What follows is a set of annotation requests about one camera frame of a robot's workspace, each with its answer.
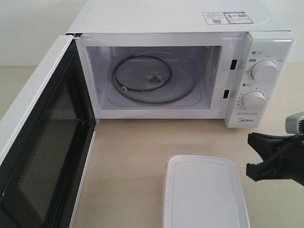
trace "robotic arm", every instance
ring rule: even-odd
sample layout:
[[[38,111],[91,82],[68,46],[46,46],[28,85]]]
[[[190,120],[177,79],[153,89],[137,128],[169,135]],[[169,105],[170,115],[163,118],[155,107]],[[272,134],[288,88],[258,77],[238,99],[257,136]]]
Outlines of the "robotic arm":
[[[247,164],[248,177],[254,181],[293,179],[304,185],[304,112],[287,117],[285,130],[294,135],[248,135],[248,144],[263,160],[259,164]]]

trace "microwave top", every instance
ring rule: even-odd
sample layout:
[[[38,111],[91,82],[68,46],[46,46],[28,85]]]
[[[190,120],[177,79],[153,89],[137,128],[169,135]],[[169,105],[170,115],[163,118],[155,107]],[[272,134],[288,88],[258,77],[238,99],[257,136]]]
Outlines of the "microwave top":
[[[259,0],[89,0],[67,34],[287,30]]]

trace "open microwave door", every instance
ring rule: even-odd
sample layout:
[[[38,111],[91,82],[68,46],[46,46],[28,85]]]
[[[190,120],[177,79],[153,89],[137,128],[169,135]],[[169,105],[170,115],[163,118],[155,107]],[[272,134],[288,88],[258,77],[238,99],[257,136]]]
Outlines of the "open microwave door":
[[[0,122],[0,213],[14,227],[69,227],[94,127],[76,43],[60,36]]]

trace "microwave oven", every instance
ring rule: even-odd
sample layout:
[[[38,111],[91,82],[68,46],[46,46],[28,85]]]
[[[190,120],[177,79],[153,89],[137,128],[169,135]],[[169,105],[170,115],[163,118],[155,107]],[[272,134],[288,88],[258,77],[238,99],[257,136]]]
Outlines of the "microwave oven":
[[[0,121],[1,227],[72,227],[101,119],[258,127],[294,40],[257,0],[89,0]]]

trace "microwave hinge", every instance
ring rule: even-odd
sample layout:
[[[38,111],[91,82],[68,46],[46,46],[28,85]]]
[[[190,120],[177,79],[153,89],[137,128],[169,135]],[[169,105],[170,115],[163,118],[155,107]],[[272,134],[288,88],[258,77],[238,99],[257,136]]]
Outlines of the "microwave hinge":
[[[73,39],[79,39],[82,33],[66,33],[66,35],[72,35]]]

